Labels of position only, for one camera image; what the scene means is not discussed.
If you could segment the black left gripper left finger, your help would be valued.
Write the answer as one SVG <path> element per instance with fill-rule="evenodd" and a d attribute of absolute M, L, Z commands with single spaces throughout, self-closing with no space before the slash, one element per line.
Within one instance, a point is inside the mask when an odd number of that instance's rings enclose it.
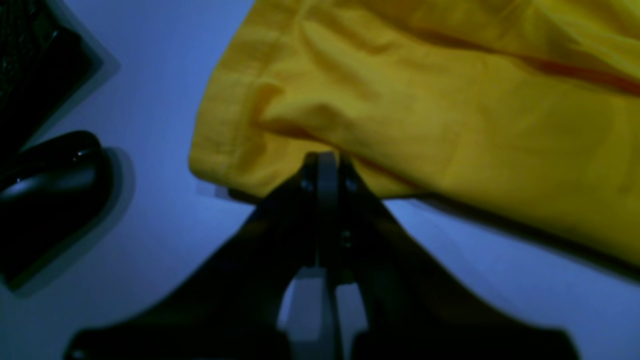
<path fill-rule="evenodd" d="M 67 360 L 289 360 L 277 322 L 286 289 L 314 264 L 318 153 L 261 200 L 178 289 L 116 325 L 79 332 Z"/>

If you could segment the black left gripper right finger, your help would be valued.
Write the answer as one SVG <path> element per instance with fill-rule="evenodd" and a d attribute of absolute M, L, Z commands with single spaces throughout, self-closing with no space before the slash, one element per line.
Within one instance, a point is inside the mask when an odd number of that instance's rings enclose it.
<path fill-rule="evenodd" d="M 353 360 L 576 360 L 569 335 L 505 314 L 469 291 L 399 224 L 339 156 L 340 263 L 367 328 Z"/>

